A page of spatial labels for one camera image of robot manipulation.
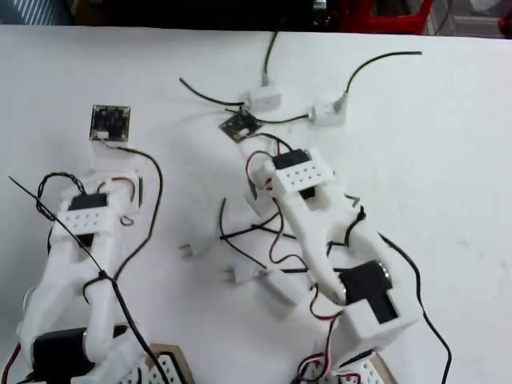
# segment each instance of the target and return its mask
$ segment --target white surface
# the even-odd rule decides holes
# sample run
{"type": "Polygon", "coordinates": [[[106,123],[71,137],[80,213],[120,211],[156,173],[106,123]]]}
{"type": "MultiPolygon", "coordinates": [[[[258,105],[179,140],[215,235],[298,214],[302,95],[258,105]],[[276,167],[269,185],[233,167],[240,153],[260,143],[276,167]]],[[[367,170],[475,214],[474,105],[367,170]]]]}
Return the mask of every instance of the white surface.
{"type": "MultiPolygon", "coordinates": [[[[128,306],[153,340],[180,345],[198,383],[292,378],[326,331],[307,314],[307,302],[290,313],[257,282],[229,285],[221,270],[245,261],[227,246],[186,259],[178,249],[190,234],[211,232],[222,196],[226,230],[258,220],[240,192],[240,151],[217,128],[229,115],[193,96],[178,77],[212,96],[236,98],[259,82],[267,43],[259,32],[0,28],[5,341],[12,341],[24,292],[41,276],[50,227],[6,176],[35,190],[50,171],[83,173],[92,162],[92,105],[129,105],[130,143],[151,152],[166,179],[154,239],[121,279],[128,306]]],[[[352,70],[392,50],[423,56],[365,68],[342,130],[306,132],[307,122],[269,129],[293,146],[319,148],[362,197],[375,226],[417,261],[426,308],[454,352],[448,382],[509,382],[512,43],[280,34],[271,76],[282,108],[262,118],[294,116],[315,100],[338,98],[352,70]]],[[[244,147],[256,144],[267,145],[244,147]]],[[[136,161],[153,183],[146,183],[149,202],[156,175],[136,161]]],[[[56,207],[66,185],[48,185],[45,201],[56,207]]],[[[128,229],[125,252],[145,236],[152,208],[146,204],[128,229]]],[[[261,233],[235,241],[268,262],[271,239],[261,233]]],[[[284,243],[277,252],[285,252],[284,243]]],[[[292,243],[290,249],[298,250],[292,243]]],[[[338,253],[332,259],[342,262],[338,253]]],[[[412,287],[412,272],[405,278],[412,287]]],[[[82,304],[71,309],[68,324],[83,325],[82,304]]],[[[2,356],[11,349],[2,344],[2,356]]],[[[384,358],[398,382],[431,384],[440,382],[446,355],[420,322],[384,358]]]]}

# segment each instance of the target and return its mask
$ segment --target electrical plug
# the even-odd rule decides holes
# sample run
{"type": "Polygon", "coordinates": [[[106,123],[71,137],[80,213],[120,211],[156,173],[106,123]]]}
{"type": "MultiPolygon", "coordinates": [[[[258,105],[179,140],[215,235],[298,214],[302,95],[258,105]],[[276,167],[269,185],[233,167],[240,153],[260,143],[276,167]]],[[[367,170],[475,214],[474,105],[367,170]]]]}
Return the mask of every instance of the electrical plug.
{"type": "Polygon", "coordinates": [[[281,105],[281,93],[275,84],[265,77],[262,86],[249,91],[246,104],[251,113],[276,110],[281,105]]]}
{"type": "Polygon", "coordinates": [[[340,126],[346,120],[349,94],[345,92],[335,102],[320,102],[313,105],[311,121],[316,126],[340,126]]]}
{"type": "Polygon", "coordinates": [[[261,275],[264,283],[291,306],[297,306],[308,292],[305,286],[298,284],[282,270],[264,270],[261,275]]]}

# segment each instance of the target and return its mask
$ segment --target white plug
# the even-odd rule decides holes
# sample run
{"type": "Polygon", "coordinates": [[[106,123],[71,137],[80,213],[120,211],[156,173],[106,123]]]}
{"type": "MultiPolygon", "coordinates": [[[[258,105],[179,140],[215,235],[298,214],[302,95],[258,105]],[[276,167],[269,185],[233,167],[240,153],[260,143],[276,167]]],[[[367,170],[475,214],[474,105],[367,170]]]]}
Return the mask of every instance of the white plug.
{"type": "Polygon", "coordinates": [[[251,113],[276,110],[280,105],[281,93],[269,79],[262,86],[249,91],[247,106],[251,113]]]}
{"type": "Polygon", "coordinates": [[[320,102],[313,105],[311,121],[316,126],[340,126],[346,120],[346,105],[349,94],[345,92],[335,102],[320,102]]]}
{"type": "Polygon", "coordinates": [[[239,265],[229,269],[233,274],[233,280],[236,284],[248,282],[253,278],[256,278],[261,268],[253,268],[252,266],[239,265]]]}
{"type": "Polygon", "coordinates": [[[264,270],[263,281],[287,304],[297,306],[307,294],[307,288],[297,284],[282,270],[264,270]]]}

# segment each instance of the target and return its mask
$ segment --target white 3d-printed part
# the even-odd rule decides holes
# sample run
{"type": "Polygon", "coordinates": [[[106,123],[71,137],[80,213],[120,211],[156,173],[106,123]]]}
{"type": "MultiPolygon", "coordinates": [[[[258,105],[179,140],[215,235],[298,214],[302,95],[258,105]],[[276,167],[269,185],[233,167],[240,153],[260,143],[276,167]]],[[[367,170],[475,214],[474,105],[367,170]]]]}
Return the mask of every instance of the white 3d-printed part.
{"type": "MultiPolygon", "coordinates": [[[[352,365],[350,366],[350,370],[341,370],[339,371],[341,374],[360,374],[361,375],[361,384],[386,384],[381,376],[378,374],[374,365],[370,360],[365,361],[362,364],[352,365]]],[[[338,382],[342,384],[355,384],[357,382],[357,378],[340,378],[338,381],[338,377],[334,378],[332,383],[338,384],[338,382]]]]}
{"type": "Polygon", "coordinates": [[[334,180],[334,175],[324,162],[309,160],[284,170],[276,170],[272,178],[272,195],[281,198],[331,180],[334,180]]]}
{"type": "MultiPolygon", "coordinates": [[[[119,215],[108,206],[89,208],[87,210],[68,210],[59,212],[58,219],[63,222],[76,235],[102,233],[111,234],[115,228],[119,215]]],[[[64,238],[70,234],[60,225],[56,224],[53,238],[64,238]]]]}
{"type": "MultiPolygon", "coordinates": [[[[162,365],[163,370],[166,372],[167,380],[171,384],[185,384],[179,378],[176,367],[174,366],[172,358],[168,355],[160,355],[158,361],[162,365]]],[[[156,366],[148,369],[148,366],[142,362],[139,366],[132,369],[132,371],[118,384],[163,384],[162,376],[158,372],[156,366]]]]}

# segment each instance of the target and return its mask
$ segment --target electronic component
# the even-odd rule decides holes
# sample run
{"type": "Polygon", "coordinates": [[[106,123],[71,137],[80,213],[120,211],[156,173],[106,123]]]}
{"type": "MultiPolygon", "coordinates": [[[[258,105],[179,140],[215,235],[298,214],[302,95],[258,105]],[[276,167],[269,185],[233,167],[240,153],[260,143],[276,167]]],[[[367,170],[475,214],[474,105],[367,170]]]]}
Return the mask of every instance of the electronic component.
{"type": "Polygon", "coordinates": [[[268,85],[260,86],[249,92],[247,105],[251,112],[276,110],[281,105],[281,94],[276,86],[269,82],[268,85]]]}
{"type": "Polygon", "coordinates": [[[393,286],[381,265],[376,261],[366,262],[339,275],[346,289],[346,304],[367,300],[379,324],[397,317],[387,295],[393,286]]]}
{"type": "Polygon", "coordinates": [[[234,142],[241,142],[251,136],[263,124],[248,110],[240,108],[232,117],[218,126],[234,142]]]}
{"type": "Polygon", "coordinates": [[[89,139],[127,142],[129,127],[129,106],[93,106],[89,139]]]}

